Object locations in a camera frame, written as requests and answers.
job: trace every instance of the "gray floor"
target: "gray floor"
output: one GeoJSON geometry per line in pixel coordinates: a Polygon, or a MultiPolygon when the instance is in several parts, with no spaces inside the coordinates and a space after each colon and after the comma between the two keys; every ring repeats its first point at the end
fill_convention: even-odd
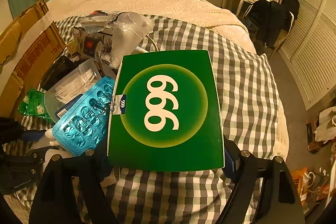
{"type": "MultiPolygon", "coordinates": [[[[255,45],[257,53],[265,52],[270,56],[271,49],[264,49],[255,45]]],[[[276,53],[269,60],[275,81],[277,83],[280,99],[287,120],[289,136],[289,152],[286,164],[290,171],[308,167],[309,171],[319,173],[320,167],[330,170],[330,147],[331,144],[322,148],[318,153],[312,154],[307,150],[306,120],[308,119],[305,105],[287,65],[281,55],[276,53]]]]}

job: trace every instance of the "white wall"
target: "white wall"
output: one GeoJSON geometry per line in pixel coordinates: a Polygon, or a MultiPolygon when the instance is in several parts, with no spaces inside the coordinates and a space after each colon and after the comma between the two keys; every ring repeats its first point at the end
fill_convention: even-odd
{"type": "Polygon", "coordinates": [[[0,33],[13,21],[8,0],[0,0],[0,33]]]}

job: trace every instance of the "green snack bag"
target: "green snack bag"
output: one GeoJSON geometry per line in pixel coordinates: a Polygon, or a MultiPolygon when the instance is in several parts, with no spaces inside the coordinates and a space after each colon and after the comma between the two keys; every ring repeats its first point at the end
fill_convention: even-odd
{"type": "Polygon", "coordinates": [[[29,104],[29,97],[27,93],[26,96],[23,98],[23,101],[21,102],[18,109],[19,112],[24,116],[28,115],[28,104],[29,104]]]}
{"type": "Polygon", "coordinates": [[[38,90],[29,89],[23,99],[19,112],[22,115],[36,116],[52,122],[44,106],[44,93],[38,90]]]}

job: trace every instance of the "cardboard box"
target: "cardboard box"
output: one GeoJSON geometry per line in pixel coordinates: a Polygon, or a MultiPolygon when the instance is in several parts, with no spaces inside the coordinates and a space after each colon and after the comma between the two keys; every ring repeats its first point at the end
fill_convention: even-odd
{"type": "Polygon", "coordinates": [[[65,48],[46,3],[27,8],[0,35],[0,117],[21,120],[17,107],[65,48]]]}
{"type": "Polygon", "coordinates": [[[108,158],[113,166],[164,172],[224,167],[208,51],[124,56],[112,102],[108,158]]]}

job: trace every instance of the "blue label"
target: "blue label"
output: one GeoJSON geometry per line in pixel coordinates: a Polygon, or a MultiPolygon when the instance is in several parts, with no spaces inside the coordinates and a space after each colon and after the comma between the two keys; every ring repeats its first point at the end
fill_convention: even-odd
{"type": "Polygon", "coordinates": [[[125,111],[126,111],[126,94],[124,94],[121,97],[121,100],[120,100],[120,111],[121,111],[121,114],[125,114],[125,111]]]}

